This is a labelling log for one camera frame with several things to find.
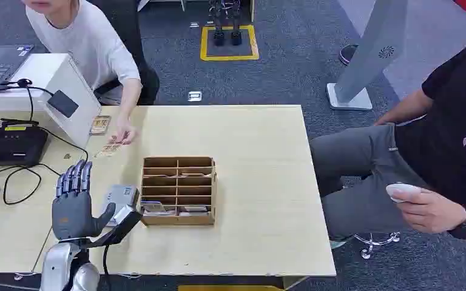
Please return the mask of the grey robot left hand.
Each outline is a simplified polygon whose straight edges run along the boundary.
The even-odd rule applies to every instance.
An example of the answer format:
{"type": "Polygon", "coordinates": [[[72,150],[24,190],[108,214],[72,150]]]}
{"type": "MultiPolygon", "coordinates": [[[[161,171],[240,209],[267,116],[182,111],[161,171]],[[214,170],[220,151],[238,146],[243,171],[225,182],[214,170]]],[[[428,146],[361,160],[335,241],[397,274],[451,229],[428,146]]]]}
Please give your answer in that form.
{"type": "Polygon", "coordinates": [[[99,217],[93,217],[91,169],[92,162],[82,159],[57,180],[52,201],[52,230],[60,241],[97,237],[115,214],[116,205],[112,202],[99,217]]]}

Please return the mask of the person's hand over cards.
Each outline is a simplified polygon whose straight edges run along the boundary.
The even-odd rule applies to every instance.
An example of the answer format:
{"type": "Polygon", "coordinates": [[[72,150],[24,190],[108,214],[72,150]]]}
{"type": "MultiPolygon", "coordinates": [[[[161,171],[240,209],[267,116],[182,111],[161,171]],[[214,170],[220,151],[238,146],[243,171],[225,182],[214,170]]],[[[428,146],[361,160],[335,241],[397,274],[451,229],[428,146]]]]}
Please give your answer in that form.
{"type": "Polygon", "coordinates": [[[115,129],[115,133],[111,137],[113,143],[131,144],[136,137],[136,128],[128,116],[117,117],[115,129]]]}

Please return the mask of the person's hand with remote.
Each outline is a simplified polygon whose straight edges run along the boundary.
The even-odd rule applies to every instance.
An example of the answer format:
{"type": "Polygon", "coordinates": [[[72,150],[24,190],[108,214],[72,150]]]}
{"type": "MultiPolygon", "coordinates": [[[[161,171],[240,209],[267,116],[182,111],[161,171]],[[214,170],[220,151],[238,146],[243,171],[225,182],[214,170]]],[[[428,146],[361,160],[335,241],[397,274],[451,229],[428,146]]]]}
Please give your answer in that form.
{"type": "Polygon", "coordinates": [[[415,192],[396,190],[391,195],[404,220],[415,230],[442,233],[466,221],[464,207],[442,195],[420,188],[415,192]]]}

